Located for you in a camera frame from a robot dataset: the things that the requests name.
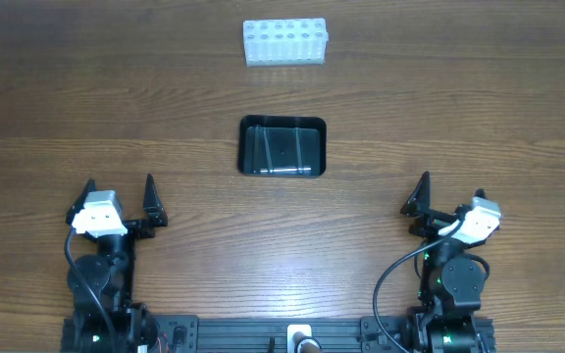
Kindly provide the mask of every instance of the wood grain surface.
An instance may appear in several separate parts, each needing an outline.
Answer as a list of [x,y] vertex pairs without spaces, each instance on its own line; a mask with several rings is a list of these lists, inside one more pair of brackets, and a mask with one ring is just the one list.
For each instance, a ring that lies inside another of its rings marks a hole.
[[[298,17],[327,19],[325,65],[245,68],[244,20]],[[326,173],[241,176],[247,114],[323,118]],[[0,350],[59,349],[90,177],[127,217],[156,179],[170,226],[135,284],[153,312],[356,318],[419,242],[398,210],[425,170],[437,209],[477,187],[501,206],[475,250],[499,350],[565,351],[565,2],[0,0]],[[417,286],[396,271],[382,312]]]

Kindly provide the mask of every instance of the wooden tabletop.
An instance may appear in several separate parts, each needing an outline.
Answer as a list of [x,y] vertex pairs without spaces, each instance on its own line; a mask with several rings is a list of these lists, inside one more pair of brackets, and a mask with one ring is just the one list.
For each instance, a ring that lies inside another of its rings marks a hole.
[[[323,66],[245,67],[244,20],[315,17]],[[242,176],[247,114],[323,118],[324,175]],[[420,241],[398,210],[426,170],[436,209],[478,187],[501,207],[474,251],[499,350],[565,351],[565,2],[0,1],[0,350],[59,349],[90,177],[127,218],[156,179],[170,226],[135,284],[154,313],[358,318]],[[397,270],[382,313],[418,284]]]

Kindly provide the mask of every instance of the wooden table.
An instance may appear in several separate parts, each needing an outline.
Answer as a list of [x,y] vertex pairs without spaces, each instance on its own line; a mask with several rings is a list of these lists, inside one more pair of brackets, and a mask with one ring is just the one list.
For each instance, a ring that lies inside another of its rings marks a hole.
[[[324,17],[323,66],[246,68],[241,23]],[[246,114],[318,116],[317,179],[242,176]],[[54,351],[73,311],[65,212],[86,180],[142,215],[155,313],[370,315],[415,248],[398,214],[420,174],[451,212],[477,187],[502,229],[475,253],[500,351],[565,351],[565,2],[0,1],[0,350]],[[76,239],[79,256],[92,252]],[[382,312],[416,304],[411,264]]]

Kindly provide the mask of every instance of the white plastic box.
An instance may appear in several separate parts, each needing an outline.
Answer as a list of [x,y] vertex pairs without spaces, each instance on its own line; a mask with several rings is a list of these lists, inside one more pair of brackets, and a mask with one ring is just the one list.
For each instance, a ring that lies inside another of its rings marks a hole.
[[243,23],[250,66],[324,64],[329,33],[324,19],[253,20]]

